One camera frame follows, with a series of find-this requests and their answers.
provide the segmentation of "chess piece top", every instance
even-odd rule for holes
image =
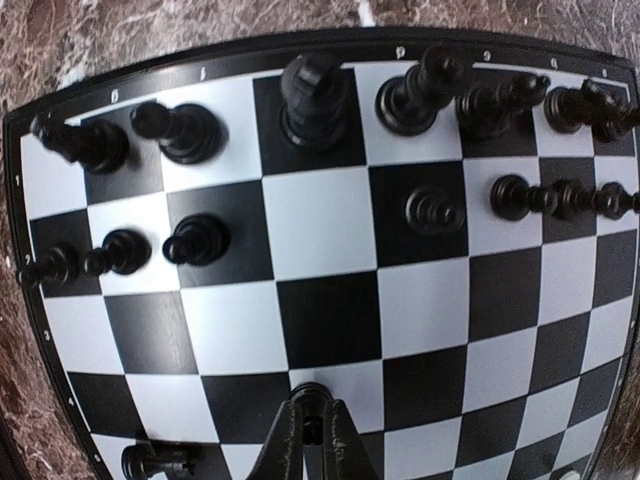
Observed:
[[[209,110],[191,103],[168,109],[145,102],[131,111],[133,130],[148,140],[157,140],[162,153],[180,164],[200,163],[222,148],[224,129]]]
[[[80,163],[91,173],[106,174],[117,170],[129,152],[124,131],[106,120],[93,120],[76,127],[59,119],[36,115],[30,130],[44,148],[57,152],[70,163]]]
[[[473,76],[471,63],[441,45],[425,51],[404,76],[387,80],[376,97],[376,114],[393,133],[403,136],[426,132],[438,111],[464,93]]]
[[[298,56],[282,72],[280,90],[280,123],[295,146],[321,152],[344,136],[348,80],[336,58],[322,52]]]

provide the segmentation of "chessboard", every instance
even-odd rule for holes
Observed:
[[[623,383],[637,311],[638,218],[572,221],[492,211],[495,179],[639,189],[635,132],[603,143],[553,130],[542,105],[499,138],[461,133],[455,102],[424,134],[385,129],[376,95],[426,48],[473,64],[474,85],[520,72],[550,89],[591,78],[632,106],[630,62],[574,47],[467,31],[302,32],[182,52],[86,80],[5,119],[18,268],[58,242],[86,253],[118,228],[148,239],[132,275],[80,276],[25,290],[60,401],[103,479],[122,450],[185,443],[200,479],[243,480],[280,403],[302,382],[345,401],[386,480],[587,478]],[[325,51],[348,79],[347,130],[309,154],[280,129],[280,76]],[[224,125],[211,160],[170,161],[133,131],[143,102],[194,103]],[[47,150],[36,115],[118,125],[124,166],[95,175]],[[463,205],[454,232],[416,235],[402,213],[428,182]],[[207,266],[175,265],[163,242],[212,213],[231,242]],[[305,478],[318,474],[308,451]],[[159,474],[154,479],[167,478]]]

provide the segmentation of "chess rook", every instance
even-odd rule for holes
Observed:
[[[425,185],[414,190],[405,206],[409,226],[421,235],[448,233],[459,229],[465,220],[457,207],[440,189]]]
[[[195,474],[197,450],[175,446],[156,453],[151,445],[139,443],[122,451],[122,473],[127,480],[148,480],[158,473],[172,478],[188,478]]]
[[[41,283],[68,284],[78,278],[78,253],[66,244],[53,246],[37,262],[18,271],[18,283],[24,288],[34,288]]]
[[[69,163],[79,163],[90,173],[107,174],[117,170],[129,152],[124,131],[106,120],[71,126],[62,120],[37,115],[30,130],[44,148],[57,152]]]
[[[343,137],[348,85],[335,58],[325,53],[300,55],[284,69],[280,91],[281,127],[295,146],[321,152]]]
[[[472,76],[471,64],[450,48],[430,48],[404,76],[380,87],[376,114],[393,133],[419,135],[433,125],[440,110],[471,86]]]
[[[87,275],[99,276],[107,272],[131,275],[151,256],[151,246],[145,237],[134,230],[109,232],[96,248],[84,257],[83,270]]]
[[[544,101],[550,84],[547,76],[520,73],[496,87],[474,88],[456,103],[460,129],[475,140],[500,137],[515,117]]]
[[[550,188],[531,187],[518,175],[505,175],[493,184],[491,207],[499,217],[517,221],[529,212],[553,213],[558,207],[558,194]]]
[[[220,258],[229,244],[226,228],[211,215],[193,215],[182,220],[162,246],[165,258],[176,265],[209,265]]]
[[[200,163],[216,155],[223,144],[220,120],[191,103],[168,109],[145,102],[131,111],[131,126],[142,138],[156,140],[162,153],[180,164]]]

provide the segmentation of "white chess piece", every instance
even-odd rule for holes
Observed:
[[[565,473],[560,480],[580,480],[580,474],[575,470]]]

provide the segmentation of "marble surface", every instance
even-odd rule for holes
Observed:
[[[636,0],[0,0],[0,114],[85,76],[177,50],[292,29],[429,25],[518,33],[640,65]],[[90,479],[48,381],[13,280],[0,186],[0,409],[35,479]],[[593,478],[640,465],[640,353]]]

